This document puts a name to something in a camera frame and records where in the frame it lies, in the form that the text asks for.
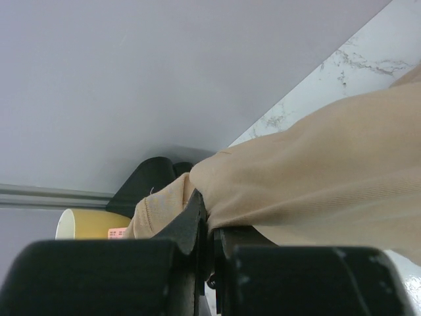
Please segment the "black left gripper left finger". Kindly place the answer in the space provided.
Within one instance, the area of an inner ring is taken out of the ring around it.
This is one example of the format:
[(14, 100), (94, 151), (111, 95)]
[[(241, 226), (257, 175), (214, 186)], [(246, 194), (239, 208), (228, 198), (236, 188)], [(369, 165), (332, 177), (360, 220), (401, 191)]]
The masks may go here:
[(142, 240), (40, 241), (8, 273), (9, 315), (204, 315), (206, 211)]

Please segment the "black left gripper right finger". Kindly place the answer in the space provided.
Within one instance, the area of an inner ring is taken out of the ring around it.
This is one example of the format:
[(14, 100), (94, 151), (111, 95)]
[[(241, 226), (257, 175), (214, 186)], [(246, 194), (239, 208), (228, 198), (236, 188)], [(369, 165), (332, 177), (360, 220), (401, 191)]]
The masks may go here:
[(254, 228), (214, 232), (222, 315), (412, 315), (404, 284), (375, 248), (277, 246)]

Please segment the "tan beige t shirt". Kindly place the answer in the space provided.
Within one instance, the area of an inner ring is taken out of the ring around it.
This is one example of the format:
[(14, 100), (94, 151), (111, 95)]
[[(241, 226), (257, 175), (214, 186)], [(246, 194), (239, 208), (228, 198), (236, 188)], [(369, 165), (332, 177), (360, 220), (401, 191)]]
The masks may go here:
[(143, 198), (124, 235), (157, 235), (199, 192), (209, 230), (279, 246), (372, 246), (420, 263), (420, 69), (229, 147)]

